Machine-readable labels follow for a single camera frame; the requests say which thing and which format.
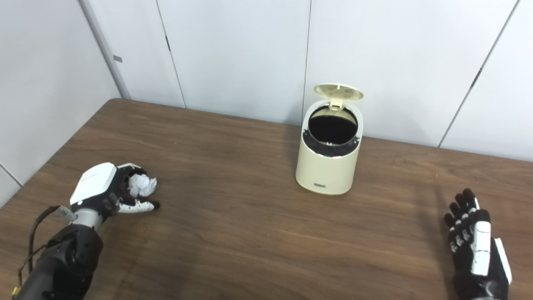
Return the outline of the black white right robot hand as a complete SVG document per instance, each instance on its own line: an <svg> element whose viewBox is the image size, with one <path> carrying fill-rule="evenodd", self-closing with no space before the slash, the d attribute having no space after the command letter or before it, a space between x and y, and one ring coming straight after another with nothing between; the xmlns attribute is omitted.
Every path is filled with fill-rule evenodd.
<svg viewBox="0 0 533 300"><path fill-rule="evenodd" d="M480 207L469 188L455 196L449 209L443 220L456 294L461 300L507 300L512 271L503 242L493 237L489 211Z"/></svg>

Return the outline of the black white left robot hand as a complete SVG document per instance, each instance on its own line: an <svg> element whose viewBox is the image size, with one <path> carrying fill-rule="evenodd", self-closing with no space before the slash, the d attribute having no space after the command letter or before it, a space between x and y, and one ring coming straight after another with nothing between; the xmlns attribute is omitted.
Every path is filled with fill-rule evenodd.
<svg viewBox="0 0 533 300"><path fill-rule="evenodd" d="M150 178L145 169L133 163L116 166L105 162L93 166L83 173L70 198L74 222L103 223L118 213L158 210L160 203L149 200L156 187L157 178Z"/></svg>

